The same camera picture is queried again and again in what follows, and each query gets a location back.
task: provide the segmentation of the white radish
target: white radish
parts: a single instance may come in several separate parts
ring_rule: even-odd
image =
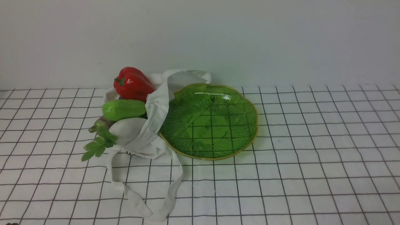
[[[117,136],[118,139],[115,141],[117,145],[124,146],[139,136],[146,121],[144,118],[123,119],[114,123],[109,132]]]

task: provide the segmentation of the table surface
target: table surface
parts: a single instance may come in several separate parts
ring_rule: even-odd
[[[221,161],[180,156],[184,180],[161,224],[400,224],[400,86],[237,87],[258,111],[254,143]],[[153,224],[81,162],[106,89],[0,91],[0,223]],[[170,159],[119,153],[116,179],[150,208]]]

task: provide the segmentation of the bag handle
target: bag handle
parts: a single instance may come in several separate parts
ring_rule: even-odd
[[[111,184],[124,190],[124,193],[127,196],[128,200],[132,203],[132,205],[134,205],[134,207],[139,212],[139,214],[143,218],[148,219],[149,221],[162,222],[174,208],[176,192],[178,191],[180,182],[182,181],[182,178],[183,178],[183,169],[182,169],[182,165],[181,165],[176,153],[167,145],[167,143],[160,136],[158,136],[157,134],[155,134],[155,135],[157,136],[157,138],[151,144],[154,145],[155,147],[163,150],[165,152],[165,154],[167,154],[173,161],[175,161],[179,164],[180,176],[174,182],[172,182],[172,184],[168,187],[167,196],[165,197],[164,202],[162,203],[160,208],[158,208],[154,212],[152,212],[148,208],[146,203],[143,201],[143,199],[137,192],[130,189],[129,187],[124,185],[122,182],[117,182],[117,181],[113,180],[112,158],[122,148],[111,150],[111,152],[108,154],[106,166],[107,166],[107,176],[111,180]]]

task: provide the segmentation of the red bell pepper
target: red bell pepper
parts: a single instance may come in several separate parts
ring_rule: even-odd
[[[146,102],[147,95],[154,91],[150,80],[138,69],[125,67],[114,79],[114,88],[123,99]]]

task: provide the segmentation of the green cucumber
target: green cucumber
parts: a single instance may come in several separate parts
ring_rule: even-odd
[[[140,117],[145,113],[144,102],[139,100],[118,99],[103,105],[103,116],[111,121]]]

